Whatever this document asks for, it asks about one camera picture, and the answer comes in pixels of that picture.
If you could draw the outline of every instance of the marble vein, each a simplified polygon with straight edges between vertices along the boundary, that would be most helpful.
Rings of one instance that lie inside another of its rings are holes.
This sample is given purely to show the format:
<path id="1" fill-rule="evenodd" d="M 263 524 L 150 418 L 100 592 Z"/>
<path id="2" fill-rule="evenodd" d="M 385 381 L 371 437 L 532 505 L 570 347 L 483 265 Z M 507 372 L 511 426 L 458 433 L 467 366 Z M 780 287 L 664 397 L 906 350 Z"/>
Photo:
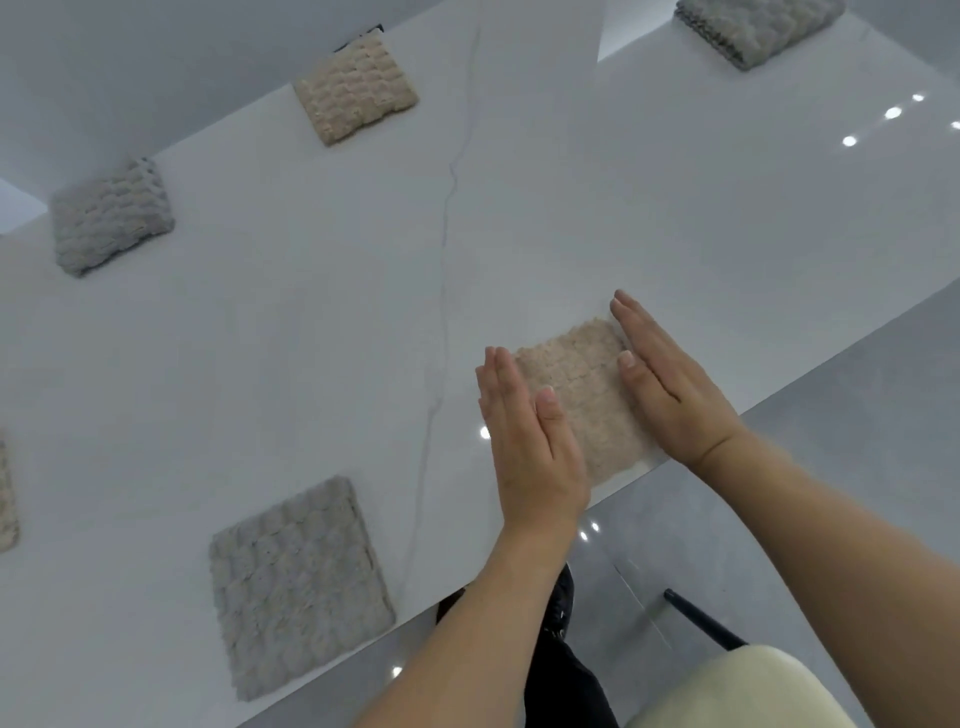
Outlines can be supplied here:
<path id="1" fill-rule="evenodd" d="M 446 397 L 446 381 L 449 374 L 449 365 L 450 365 L 450 328 L 449 328 L 449 317 L 447 312 L 447 261 L 446 261 L 446 248 L 447 242 L 449 240 L 449 231 L 450 231 L 450 205 L 453 202 L 453 198 L 456 197 L 457 192 L 460 189 L 460 176 L 458 169 L 460 162 L 463 160 L 464 156 L 467 154 L 467 149 L 469 148 L 470 142 L 473 139 L 473 132 L 476 129 L 477 124 L 477 105 L 476 105 L 476 96 L 474 93 L 474 76 L 475 76 L 475 66 L 476 66 L 476 57 L 477 51 L 480 48 L 480 39 L 483 35 L 483 0 L 478 4 L 477 12 L 477 22 L 476 28 L 473 32 L 473 39 L 470 42 L 469 53 L 467 57 L 467 78 L 464 84 L 465 96 L 466 96 L 466 109 L 465 109 L 465 131 L 464 137 L 460 144 L 460 149 L 457 151 L 456 156 L 450 161 L 447 165 L 447 169 L 450 175 L 450 188 L 446 193 L 444 198 L 444 211 L 441 220 L 441 232 L 440 232 L 440 267 L 441 267 L 441 280 L 440 280 L 440 301 L 439 301 L 439 310 L 440 310 L 440 325 L 441 325 L 441 335 L 443 338 L 444 344 L 444 353 L 443 353 L 443 366 L 438 375 L 435 375 L 435 379 L 438 382 L 438 385 L 435 387 L 435 393 L 430 404 L 427 406 L 426 413 L 426 427 L 423 435 L 423 445 L 420 448 L 420 467 L 417 473 L 417 493 L 416 499 L 414 502 L 414 527 L 413 533 L 410 537 L 410 545 L 407 548 L 407 553 L 404 559 L 403 565 L 403 578 L 400 582 L 400 594 L 397 599 L 399 604 L 403 595 L 406 591 L 407 582 L 410 577 L 410 570 L 413 567 L 414 555 L 417 552 L 417 537 L 420 534 L 420 524 L 423 518 L 423 491 L 426 483 L 426 474 L 430 463 L 430 445 L 433 440 L 433 425 L 437 419 L 437 415 L 440 413 L 441 409 L 444 406 L 444 399 Z M 426 373 L 427 379 L 427 389 L 430 389 L 430 372 Z"/>

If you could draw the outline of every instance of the textured carpet swatch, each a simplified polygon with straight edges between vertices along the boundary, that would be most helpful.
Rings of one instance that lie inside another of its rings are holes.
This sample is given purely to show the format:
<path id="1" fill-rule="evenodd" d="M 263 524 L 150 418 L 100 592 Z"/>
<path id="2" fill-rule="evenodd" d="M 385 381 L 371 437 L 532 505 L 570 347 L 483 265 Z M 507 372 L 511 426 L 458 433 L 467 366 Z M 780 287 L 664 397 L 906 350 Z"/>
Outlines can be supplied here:
<path id="1" fill-rule="evenodd" d="M 379 31 L 337 51 L 310 76 L 296 81 L 294 90 L 326 146 L 420 100 Z"/>
<path id="2" fill-rule="evenodd" d="M 7 466 L 7 443 L 0 431 L 0 553 L 16 546 L 20 538 L 20 521 L 16 516 L 13 485 Z"/>
<path id="3" fill-rule="evenodd" d="M 276 690 L 396 621 L 345 477 L 218 533 L 210 575 L 241 700 Z"/>
<path id="4" fill-rule="evenodd" d="M 50 215 L 57 263 L 76 277 L 175 225 L 163 180 L 146 158 L 55 195 Z"/>
<path id="5" fill-rule="evenodd" d="M 613 326 L 594 319 L 563 336 L 516 353 L 531 391 L 557 393 L 587 460 L 590 484 L 632 467 L 656 444 L 638 423 L 616 357 L 625 347 Z"/>
<path id="6" fill-rule="evenodd" d="M 741 71 L 826 28 L 845 0 L 680 0 L 675 15 Z"/>

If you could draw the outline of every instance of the white table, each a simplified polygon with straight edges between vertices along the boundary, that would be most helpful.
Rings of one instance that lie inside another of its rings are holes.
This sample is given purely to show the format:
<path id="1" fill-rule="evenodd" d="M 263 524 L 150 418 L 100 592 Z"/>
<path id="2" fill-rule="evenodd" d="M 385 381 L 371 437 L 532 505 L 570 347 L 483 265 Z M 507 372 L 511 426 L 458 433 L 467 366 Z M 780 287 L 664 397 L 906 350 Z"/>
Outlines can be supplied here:
<path id="1" fill-rule="evenodd" d="M 478 7 L 386 35 L 422 100 L 341 145 L 284 87 L 160 154 L 177 229 L 87 279 L 46 219 L 0 242 L 4 724 L 231 728 L 315 677 L 236 701 L 206 547 L 336 473 L 400 621 L 470 580 L 500 525 L 484 345 L 622 286 L 745 410 L 960 275 L 948 81 L 851 15 L 749 74 L 672 22 L 598 62 L 580 0 L 486 0 L 442 252 Z"/>

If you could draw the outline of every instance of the black metal rod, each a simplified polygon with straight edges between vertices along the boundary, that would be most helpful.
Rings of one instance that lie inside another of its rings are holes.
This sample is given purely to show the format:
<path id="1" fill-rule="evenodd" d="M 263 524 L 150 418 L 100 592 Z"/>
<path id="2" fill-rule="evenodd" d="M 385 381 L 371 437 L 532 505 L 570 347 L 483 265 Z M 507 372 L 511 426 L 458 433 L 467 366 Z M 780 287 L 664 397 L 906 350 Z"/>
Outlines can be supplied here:
<path id="1" fill-rule="evenodd" d="M 663 593 L 663 598 L 670 602 L 678 612 L 700 627 L 700 629 L 702 629 L 708 637 L 710 637 L 714 642 L 719 644 L 727 651 L 737 649 L 745 644 L 749 644 L 748 642 L 741 640 L 739 637 L 734 635 L 733 632 L 700 609 L 696 604 L 691 604 L 672 589 L 666 590 Z"/>

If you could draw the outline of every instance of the black pants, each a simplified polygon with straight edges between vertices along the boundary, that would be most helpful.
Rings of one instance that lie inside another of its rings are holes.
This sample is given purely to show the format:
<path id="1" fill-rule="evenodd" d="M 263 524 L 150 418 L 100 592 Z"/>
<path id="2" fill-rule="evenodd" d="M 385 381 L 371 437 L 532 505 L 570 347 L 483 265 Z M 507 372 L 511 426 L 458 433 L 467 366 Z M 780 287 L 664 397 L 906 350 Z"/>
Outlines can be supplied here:
<path id="1" fill-rule="evenodd" d="M 527 728 L 618 728 L 596 677 L 563 640 L 540 632 L 523 691 Z"/>

